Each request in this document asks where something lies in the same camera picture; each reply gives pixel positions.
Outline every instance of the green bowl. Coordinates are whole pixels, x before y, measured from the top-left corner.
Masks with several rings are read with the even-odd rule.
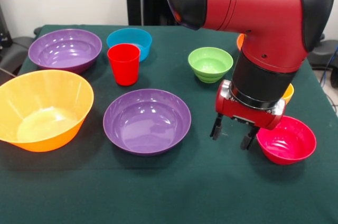
[[[214,47],[203,47],[192,51],[188,62],[195,75],[205,83],[217,82],[233,66],[232,56]]]

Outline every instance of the blue bowl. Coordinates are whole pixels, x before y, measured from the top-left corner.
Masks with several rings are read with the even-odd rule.
[[[120,29],[112,32],[107,37],[109,48],[120,43],[130,43],[139,47],[141,50],[140,62],[147,58],[152,42],[153,38],[148,32],[136,28]]]

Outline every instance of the bowl rim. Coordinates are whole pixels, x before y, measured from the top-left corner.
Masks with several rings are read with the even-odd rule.
[[[86,33],[91,34],[91,35],[92,35],[94,38],[96,38],[96,39],[99,41],[99,43],[100,43],[100,47],[99,47],[99,49],[98,49],[98,52],[95,54],[95,56],[94,56],[93,58],[91,58],[91,59],[89,59],[88,61],[85,61],[85,62],[83,62],[83,63],[77,64],[77,65],[75,65],[75,66],[65,66],[65,67],[54,67],[54,68],[53,68],[53,67],[50,67],[50,66],[46,66],[46,65],[44,65],[44,64],[41,64],[41,63],[39,63],[38,61],[36,61],[35,59],[33,59],[32,55],[31,55],[31,48],[32,48],[32,47],[33,47],[40,39],[42,39],[42,38],[44,38],[44,37],[46,37],[46,36],[49,36],[49,35],[51,35],[51,34],[55,34],[55,33],[58,33],[58,32],[64,32],[64,31],[80,31],[80,32],[86,32]],[[96,58],[97,58],[98,55],[101,53],[101,51],[102,51],[102,40],[101,40],[101,38],[100,38],[98,35],[94,34],[93,32],[88,31],[88,30],[83,30],[83,29],[61,29],[61,30],[55,30],[55,31],[48,32],[48,33],[42,35],[41,37],[37,38],[37,39],[30,45],[30,47],[29,47],[29,49],[28,49],[28,57],[29,57],[29,59],[30,59],[34,64],[36,64],[36,65],[39,66],[39,67],[48,68],[48,69],[51,69],[51,70],[58,70],[58,69],[72,69],[72,68],[77,68],[77,67],[80,67],[80,66],[82,66],[82,65],[84,65],[84,64],[87,64],[87,63],[90,63],[90,62],[96,60]]]
[[[286,161],[302,161],[302,160],[304,160],[304,159],[309,158],[309,157],[315,152],[315,150],[316,150],[316,148],[317,148],[317,139],[316,139],[316,135],[315,135],[314,132],[311,130],[311,128],[308,127],[304,122],[302,122],[302,121],[300,121],[300,120],[298,120],[298,119],[296,119],[296,118],[294,118],[294,117],[290,117],[290,116],[283,116],[283,117],[286,117],[287,119],[291,119],[291,120],[293,120],[293,121],[297,121],[297,122],[299,122],[300,124],[304,125],[304,127],[307,128],[307,129],[309,130],[309,132],[310,132],[310,133],[312,134],[312,136],[313,136],[314,143],[315,143],[313,149],[311,150],[311,152],[310,152],[309,154],[307,154],[307,155],[301,157],[301,158],[285,158],[285,157],[281,157],[281,156],[279,156],[279,155],[277,155],[277,154],[275,154],[275,153],[273,153],[273,152],[267,150],[266,147],[263,146],[262,142],[261,142],[260,139],[259,139],[259,132],[258,132],[258,134],[257,134],[257,141],[258,141],[258,144],[260,145],[260,147],[261,147],[264,151],[266,151],[266,152],[269,153],[270,155],[272,155],[272,156],[274,156],[274,157],[276,157],[276,158],[282,159],[282,160],[286,160]]]
[[[84,77],[82,77],[82,76],[80,76],[80,75],[78,75],[78,74],[76,74],[76,73],[74,73],[74,72],[64,71],[64,70],[57,70],[57,69],[46,69],[46,70],[32,71],[32,72],[28,72],[28,73],[19,75],[19,76],[15,77],[15,78],[13,78],[13,79],[11,79],[11,80],[5,82],[4,84],[2,84],[2,85],[0,86],[0,90],[1,90],[2,88],[4,88],[6,85],[9,85],[10,83],[12,83],[13,81],[20,80],[20,79],[25,78],[25,77],[28,77],[28,76],[30,76],[30,75],[32,75],[32,74],[44,74],[44,73],[50,73],[50,72],[51,72],[51,73],[56,73],[56,72],[57,72],[57,73],[71,74],[71,75],[73,75],[74,77],[81,79],[81,82],[83,82],[85,85],[87,85],[87,86],[89,87],[89,89],[91,90],[91,91],[90,91],[90,93],[91,93],[91,95],[90,95],[91,102],[90,102],[90,105],[88,106],[88,109],[87,109],[86,112],[84,113],[84,115],[83,115],[81,118],[77,119],[77,123],[76,123],[74,126],[72,126],[72,127],[69,128],[69,129],[66,129],[66,130],[64,130],[64,131],[62,131],[62,132],[59,132],[57,135],[55,135],[55,136],[53,136],[53,137],[46,137],[46,138],[39,139],[39,140],[37,140],[37,141],[29,141],[29,142],[9,141],[9,140],[3,139],[3,138],[1,138],[1,137],[0,137],[0,140],[2,140],[2,141],[4,141],[4,142],[8,142],[8,143],[14,143],[14,144],[32,144],[32,143],[38,143],[38,142],[42,142],[42,141],[47,141],[47,140],[49,140],[49,139],[52,139],[52,138],[54,138],[54,137],[56,137],[56,136],[59,136],[59,135],[61,135],[61,134],[63,134],[63,133],[66,133],[66,132],[72,130],[75,126],[77,126],[81,121],[83,121],[83,120],[87,117],[87,115],[89,114],[89,112],[91,111],[91,109],[92,109],[92,107],[93,107],[94,97],[95,97],[95,95],[94,95],[94,90],[93,90],[91,84],[90,84]]]
[[[108,39],[109,39],[112,35],[118,34],[118,32],[129,31],[129,30],[136,30],[136,31],[143,32],[143,33],[148,37],[149,42],[148,42],[147,46],[144,46],[143,48],[140,48],[141,51],[142,51],[142,50],[145,50],[145,49],[147,49],[147,48],[149,48],[149,47],[152,45],[152,43],[153,43],[153,37],[152,37],[152,35],[151,35],[148,31],[143,30],[143,29],[139,29],[139,28],[137,28],[137,27],[122,27],[122,28],[120,28],[120,29],[118,29],[118,30],[115,30],[115,31],[111,32],[111,33],[107,36],[107,38],[106,38],[106,43],[107,43],[108,48],[111,48],[111,47],[113,47],[114,45],[117,45],[117,44],[114,44],[114,45],[112,45],[112,46],[109,45]]]
[[[178,140],[175,144],[173,145],[170,145],[169,147],[163,149],[163,150],[159,150],[159,151],[156,151],[156,152],[147,152],[147,153],[140,153],[140,152],[137,152],[137,151],[132,151],[126,147],[123,147],[123,146],[120,146],[120,145],[117,145],[113,139],[111,139],[109,136],[108,136],[108,133],[107,133],[107,129],[105,127],[105,121],[107,119],[107,114],[108,114],[108,110],[110,109],[110,107],[115,103],[117,102],[118,100],[120,100],[121,98],[123,98],[124,96],[126,95],[130,95],[131,93],[134,93],[134,92],[140,92],[140,91],[159,91],[159,92],[164,92],[164,93],[167,93],[171,96],[174,96],[175,98],[177,98],[178,100],[180,100],[184,106],[184,108],[188,111],[188,114],[189,114],[189,122],[187,123],[188,124],[188,127],[187,129],[182,133],[182,137],[180,138],[180,140]],[[184,138],[185,136],[188,134],[189,130],[190,130],[190,127],[191,127],[191,122],[192,122],[192,117],[191,117],[191,112],[190,112],[190,109],[188,107],[188,105],[177,95],[169,92],[169,91],[166,91],[166,90],[163,90],[163,89],[156,89],[156,88],[142,88],[142,89],[136,89],[136,90],[133,90],[133,91],[129,91],[123,95],[120,95],[119,97],[117,97],[115,100],[113,100],[109,105],[108,107],[106,108],[105,110],[105,113],[104,113],[104,116],[103,116],[103,119],[102,119],[102,126],[104,128],[104,132],[107,136],[107,138],[115,145],[117,146],[118,148],[128,152],[128,153],[132,153],[132,154],[136,154],[136,155],[143,155],[143,156],[151,156],[151,155],[156,155],[156,154],[159,154],[159,153],[162,153],[162,152],[166,152],[172,148],[174,148],[178,143],[180,143]]]
[[[204,49],[213,49],[213,50],[221,51],[221,52],[224,53],[228,58],[231,59],[231,64],[228,66],[227,69],[225,69],[225,70],[223,70],[223,71],[220,71],[220,72],[216,72],[216,73],[208,73],[208,72],[201,71],[201,70],[195,68],[195,67],[192,65],[192,62],[191,62],[191,60],[190,60],[191,55],[192,55],[195,51],[197,51],[197,50],[204,50]],[[192,52],[190,52],[189,55],[188,55],[188,63],[189,63],[189,65],[191,66],[191,68],[192,68],[193,70],[197,71],[197,72],[200,72],[200,73],[207,73],[207,74],[210,74],[210,75],[216,75],[216,74],[223,74],[223,73],[226,73],[226,72],[228,72],[228,71],[232,68],[232,66],[233,66],[233,57],[232,57],[231,54],[230,54],[229,52],[227,52],[226,50],[223,50],[223,49],[217,48],[217,47],[206,46],[206,47],[200,47],[200,48],[197,48],[197,49],[193,50]]]

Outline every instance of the pink bowl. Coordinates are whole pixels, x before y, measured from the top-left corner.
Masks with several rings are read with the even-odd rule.
[[[280,165],[308,158],[316,149],[316,137],[303,122],[283,116],[273,130],[260,129],[257,140],[264,154]]]

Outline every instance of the cable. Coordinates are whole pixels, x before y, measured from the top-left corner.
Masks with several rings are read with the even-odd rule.
[[[334,112],[335,113],[337,113],[337,104],[334,104],[334,102],[333,102],[333,100],[331,99],[331,97],[330,96],[328,96],[328,94],[326,94],[326,97],[329,99],[329,101],[330,101],[330,103],[331,103],[331,105],[332,105],[332,107],[333,107],[333,109],[334,109]]]
[[[325,82],[326,82],[326,71],[327,71],[327,68],[331,64],[331,62],[334,60],[334,58],[336,57],[337,52],[338,52],[338,47],[336,48],[336,50],[334,51],[334,53],[332,54],[332,56],[330,57],[329,61],[327,62],[326,66],[325,66],[324,72],[323,72],[321,80],[320,80],[320,85],[322,87],[324,87]]]
[[[16,77],[16,75],[12,74],[11,72],[8,72],[7,70],[5,70],[5,69],[3,69],[3,68],[1,68],[1,67],[0,67],[0,71],[2,71],[2,72],[4,72],[4,73],[8,74],[9,76],[11,76],[11,77],[13,77],[13,78]]]

